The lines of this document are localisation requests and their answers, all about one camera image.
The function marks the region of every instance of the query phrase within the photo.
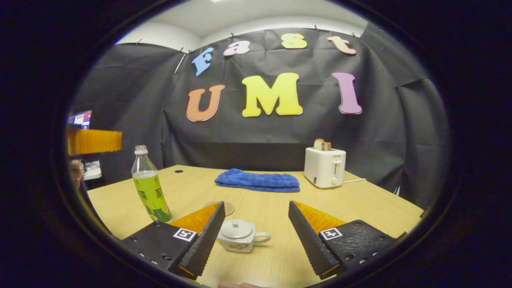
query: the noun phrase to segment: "teapot handle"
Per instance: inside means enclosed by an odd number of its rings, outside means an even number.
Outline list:
[[[263,244],[263,243],[267,243],[268,241],[270,241],[270,239],[272,238],[272,236],[270,235],[270,233],[267,233],[267,232],[258,232],[254,235],[254,237],[260,237],[260,236],[265,236],[267,237],[266,239],[263,239],[263,240],[260,240],[260,241],[254,241],[255,244]]]

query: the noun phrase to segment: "black fabric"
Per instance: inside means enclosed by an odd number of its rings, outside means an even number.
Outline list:
[[[285,49],[285,33],[302,34],[307,47]],[[357,54],[340,52],[329,36],[350,41]],[[241,40],[250,41],[248,53],[223,55],[229,44]],[[195,76],[191,62],[208,47],[214,48],[211,65]],[[242,79],[259,75],[272,87],[285,72],[299,75],[296,87],[303,114],[280,116],[273,111],[243,117]],[[341,97],[333,72],[355,76],[361,114],[339,112]],[[210,100],[208,89],[219,84],[225,88],[215,115],[190,121],[189,92],[206,90],[199,104],[203,111]],[[123,132],[123,151],[101,156],[107,183],[131,176],[137,144],[148,145],[158,168],[185,164],[301,171],[305,148],[323,138],[347,152],[347,171],[388,191],[400,186],[401,197],[426,208],[442,182],[448,157],[446,115],[428,73],[403,46],[371,24],[362,38],[298,28],[251,32],[191,55],[151,45],[116,45],[84,82],[75,108],[93,110],[91,129]]]

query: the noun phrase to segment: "teapot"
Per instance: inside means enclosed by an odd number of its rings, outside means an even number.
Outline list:
[[[263,240],[255,241],[255,237],[264,236]],[[249,253],[254,244],[263,244],[270,241],[270,233],[256,233],[254,223],[243,220],[228,220],[222,223],[217,240],[228,251]]]

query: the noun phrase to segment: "foam letter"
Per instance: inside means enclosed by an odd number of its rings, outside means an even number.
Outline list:
[[[206,121],[210,119],[215,112],[217,112],[217,108],[219,107],[219,98],[221,96],[221,91],[224,89],[224,85],[215,85],[210,87],[209,91],[211,92],[210,97],[210,105],[204,111],[199,111],[199,100],[201,100],[201,95],[204,93],[204,89],[196,89],[192,90],[188,94],[188,106],[187,106],[187,118],[192,122],[198,121]]]
[[[283,46],[286,49],[300,49],[308,46],[308,43],[303,39],[304,36],[293,33],[287,33],[281,36],[281,40],[283,40]]]
[[[327,40],[332,41],[338,50],[342,51],[345,54],[355,54],[357,51],[355,49],[349,48],[347,44],[350,44],[347,40],[341,39],[339,36],[331,36],[327,37]]]
[[[211,54],[210,52],[214,49],[212,47],[209,47],[208,49],[204,50],[203,53],[199,54],[194,60],[192,60],[192,63],[196,65],[196,76],[199,76],[199,74],[203,73],[206,68],[210,67],[210,63],[207,63],[207,61],[211,60]]]
[[[241,55],[249,52],[249,41],[238,41],[235,43],[229,44],[226,51],[224,51],[224,56],[231,56],[231,55]]]
[[[342,104],[339,106],[339,111],[343,114],[360,114],[362,108],[357,103],[357,98],[355,97],[354,75],[334,72],[332,76],[338,80],[339,92],[342,95]]]
[[[267,115],[274,110],[275,103],[279,99],[276,113],[279,115],[300,115],[302,107],[298,104],[296,82],[298,74],[279,74],[272,88],[268,87],[261,76],[250,76],[242,80],[247,86],[247,102],[242,111],[244,117],[256,117],[261,114],[257,106],[257,100]]]

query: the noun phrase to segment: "pink letter i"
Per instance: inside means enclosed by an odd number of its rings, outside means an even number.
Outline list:
[[[357,104],[357,98],[354,91],[355,77],[345,72],[334,72],[332,76],[338,80],[339,92],[342,95],[342,104],[339,111],[343,114],[360,114],[361,106]]]

